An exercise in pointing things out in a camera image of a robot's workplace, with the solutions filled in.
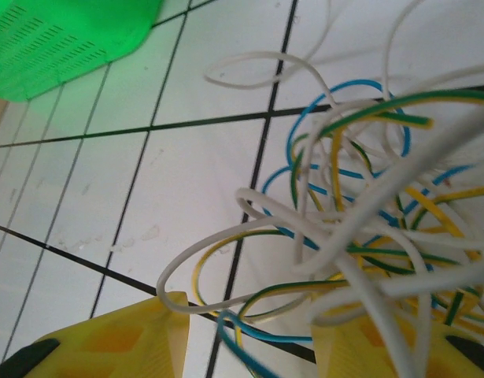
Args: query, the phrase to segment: white tile floor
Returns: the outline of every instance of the white tile floor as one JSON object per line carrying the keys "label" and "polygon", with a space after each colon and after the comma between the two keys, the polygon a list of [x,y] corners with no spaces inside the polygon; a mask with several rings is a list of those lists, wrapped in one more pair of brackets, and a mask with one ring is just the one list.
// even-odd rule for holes
{"label": "white tile floor", "polygon": [[[379,78],[385,34],[407,2],[333,1],[331,35],[313,60],[328,83]],[[202,72],[231,54],[281,50],[288,27],[289,52],[304,55],[323,27],[323,4],[167,0],[131,56],[9,105],[0,124],[0,362],[43,334],[149,298],[179,252],[242,220],[235,190],[261,189],[285,164],[286,135],[298,113],[268,113],[272,93],[274,109],[289,109],[320,89],[305,72],[276,93],[214,87]],[[484,63],[484,0],[425,2],[401,28],[392,59],[394,91]],[[253,61],[218,74],[244,83],[275,68],[275,61]],[[459,84],[484,84],[484,75]],[[378,95],[366,89],[339,98]],[[288,201],[284,180],[270,193]],[[284,238],[247,239],[231,295],[291,279],[289,251]],[[224,296],[234,253],[232,244],[206,265],[201,289],[208,301]],[[191,301],[196,260],[168,284]],[[309,333],[299,311],[261,327]],[[211,358],[214,336],[213,322],[191,318],[184,377],[248,376],[222,345]],[[316,376],[299,346],[289,353],[249,340],[246,347],[283,376]]]}

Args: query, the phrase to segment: floor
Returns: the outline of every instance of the floor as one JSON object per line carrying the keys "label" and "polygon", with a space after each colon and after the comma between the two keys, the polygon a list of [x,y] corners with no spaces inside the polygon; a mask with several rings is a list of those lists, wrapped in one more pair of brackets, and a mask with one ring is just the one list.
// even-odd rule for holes
{"label": "floor", "polygon": [[[260,189],[285,164],[286,134],[320,89],[305,72],[255,91],[215,87],[202,72],[251,50],[305,55],[323,27],[323,3],[167,0],[134,54],[8,106],[0,125],[0,362],[48,332],[149,298],[179,252],[246,221],[235,190]],[[406,3],[333,1],[331,33],[312,60],[330,85],[379,79],[382,43]],[[482,63],[484,0],[425,2],[397,35],[391,90]],[[253,61],[220,76],[246,83],[276,69]],[[484,75],[450,87],[480,85]],[[378,96],[363,89],[337,100]],[[285,198],[281,184],[270,194]],[[289,252],[271,236],[230,245],[206,265],[201,290],[217,302],[288,281]],[[191,301],[197,260],[168,288]],[[261,327],[309,333],[299,313]],[[183,376],[247,376],[214,336],[211,320],[191,318]],[[247,340],[246,348],[283,376],[316,376],[308,347]]]}

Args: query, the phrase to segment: green plastic basket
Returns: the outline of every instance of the green plastic basket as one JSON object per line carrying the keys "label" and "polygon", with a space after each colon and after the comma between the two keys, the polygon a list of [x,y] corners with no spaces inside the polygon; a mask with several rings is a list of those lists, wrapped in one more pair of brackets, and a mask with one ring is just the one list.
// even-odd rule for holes
{"label": "green plastic basket", "polygon": [[23,101],[135,50],[161,0],[0,0],[0,98]]}

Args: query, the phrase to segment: yellow plastic part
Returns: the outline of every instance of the yellow plastic part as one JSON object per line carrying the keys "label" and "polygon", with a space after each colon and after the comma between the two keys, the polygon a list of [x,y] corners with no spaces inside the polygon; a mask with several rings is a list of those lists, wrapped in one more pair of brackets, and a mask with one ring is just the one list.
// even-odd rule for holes
{"label": "yellow plastic part", "polygon": [[[397,322],[412,346],[412,326],[401,319]],[[434,322],[426,377],[484,378],[484,372],[445,339],[447,335],[472,339],[464,332]],[[368,316],[337,327],[313,326],[312,337],[319,378],[397,378],[382,337]]]}
{"label": "yellow plastic part", "polygon": [[188,333],[189,316],[151,298],[42,337],[61,344],[26,378],[180,378]]}

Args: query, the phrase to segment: green plastic object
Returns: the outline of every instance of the green plastic object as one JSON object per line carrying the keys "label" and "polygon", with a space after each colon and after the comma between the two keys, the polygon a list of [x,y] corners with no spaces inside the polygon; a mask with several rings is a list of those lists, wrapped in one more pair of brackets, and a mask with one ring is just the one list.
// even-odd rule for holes
{"label": "green plastic object", "polygon": [[24,101],[134,51],[162,0],[0,0],[0,98]]}

